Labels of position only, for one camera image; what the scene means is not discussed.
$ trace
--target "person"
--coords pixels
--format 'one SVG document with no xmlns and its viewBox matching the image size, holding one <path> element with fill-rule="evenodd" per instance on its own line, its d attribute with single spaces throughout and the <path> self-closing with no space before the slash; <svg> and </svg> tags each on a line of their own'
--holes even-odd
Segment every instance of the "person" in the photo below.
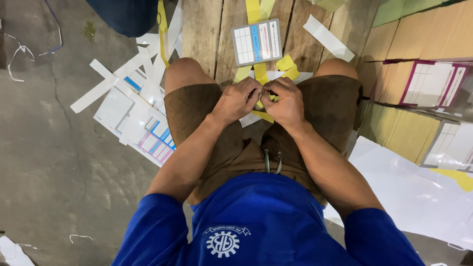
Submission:
<svg viewBox="0 0 473 266">
<path fill-rule="evenodd" d="M 424 265 L 345 158 L 357 78 L 348 63 L 329 59 L 298 86 L 248 77 L 222 93 L 197 61 L 172 63 L 164 101 L 177 149 L 140 201 L 112 265 Z M 243 140 L 238 121 L 259 94 L 275 121 L 261 145 Z M 186 199 L 194 211 L 190 243 Z M 325 227 L 327 201 L 345 225 L 346 249 Z"/>
<path fill-rule="evenodd" d="M 158 0 L 86 0 L 105 23 L 127 37 L 145 35 L 157 23 Z"/>
</svg>

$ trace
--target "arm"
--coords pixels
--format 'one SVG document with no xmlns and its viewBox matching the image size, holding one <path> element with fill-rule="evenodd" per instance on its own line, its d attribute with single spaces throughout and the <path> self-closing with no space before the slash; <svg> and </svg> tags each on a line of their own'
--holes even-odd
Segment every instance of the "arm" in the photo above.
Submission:
<svg viewBox="0 0 473 266">
<path fill-rule="evenodd" d="M 146 194 L 166 194 L 184 202 L 197 185 L 222 131 L 251 112 L 261 89 L 261 84 L 250 77 L 226 87 L 213 111 L 164 163 Z"/>
<path fill-rule="evenodd" d="M 305 120 L 302 93 L 296 85 L 279 78 L 264 89 L 261 102 L 266 111 L 292 136 L 311 178 L 340 216 L 364 208 L 384 210 L 362 174 Z M 266 90 L 277 93 L 279 101 L 272 102 Z"/>
</svg>

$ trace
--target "brown shorts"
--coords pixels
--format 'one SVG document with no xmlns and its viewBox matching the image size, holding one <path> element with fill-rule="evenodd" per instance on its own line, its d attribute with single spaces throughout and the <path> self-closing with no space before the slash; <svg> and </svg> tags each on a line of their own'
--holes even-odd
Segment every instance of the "brown shorts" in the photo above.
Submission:
<svg viewBox="0 0 473 266">
<path fill-rule="evenodd" d="M 346 154 L 362 87 L 358 80 L 340 75 L 321 76 L 298 84 L 304 100 L 305 118 L 338 152 Z M 176 147 L 189 137 L 210 113 L 222 92 L 217 84 L 192 85 L 164 97 L 167 122 Z M 281 174 L 311 192 L 317 201 L 326 200 L 312 181 L 296 143 L 276 122 L 264 133 L 261 146 L 255 140 L 243 140 L 239 121 L 227 127 L 217 140 L 198 186 L 188 198 L 191 205 L 208 197 L 227 180 L 249 172 L 265 172 L 263 150 L 267 149 L 271 172 L 279 165 Z"/>
</svg>

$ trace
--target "blue t-shirt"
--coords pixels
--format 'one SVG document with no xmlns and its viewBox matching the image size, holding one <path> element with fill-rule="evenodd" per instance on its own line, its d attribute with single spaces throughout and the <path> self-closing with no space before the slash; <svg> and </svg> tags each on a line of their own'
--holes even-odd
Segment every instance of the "blue t-shirt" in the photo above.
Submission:
<svg viewBox="0 0 473 266">
<path fill-rule="evenodd" d="M 322 206 L 285 176 L 241 175 L 192 207 L 188 244 L 182 205 L 145 196 L 112 265 L 424 265 L 391 217 L 374 208 L 346 218 L 345 250 L 327 233 Z"/>
</svg>

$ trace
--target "hand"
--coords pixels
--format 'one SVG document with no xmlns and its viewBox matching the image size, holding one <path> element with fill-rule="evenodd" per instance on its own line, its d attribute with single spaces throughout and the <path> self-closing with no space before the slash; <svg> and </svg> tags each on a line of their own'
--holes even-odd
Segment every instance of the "hand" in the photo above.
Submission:
<svg viewBox="0 0 473 266">
<path fill-rule="evenodd" d="M 229 85 L 223 91 L 211 114 L 224 126 L 228 126 L 251 112 L 258 102 L 262 89 L 261 84 L 250 77 Z"/>
<path fill-rule="evenodd" d="M 277 102 L 271 101 L 269 91 L 278 94 Z M 306 121 L 302 92 L 289 78 L 277 78 L 266 83 L 260 101 L 266 112 L 289 133 Z"/>
</svg>

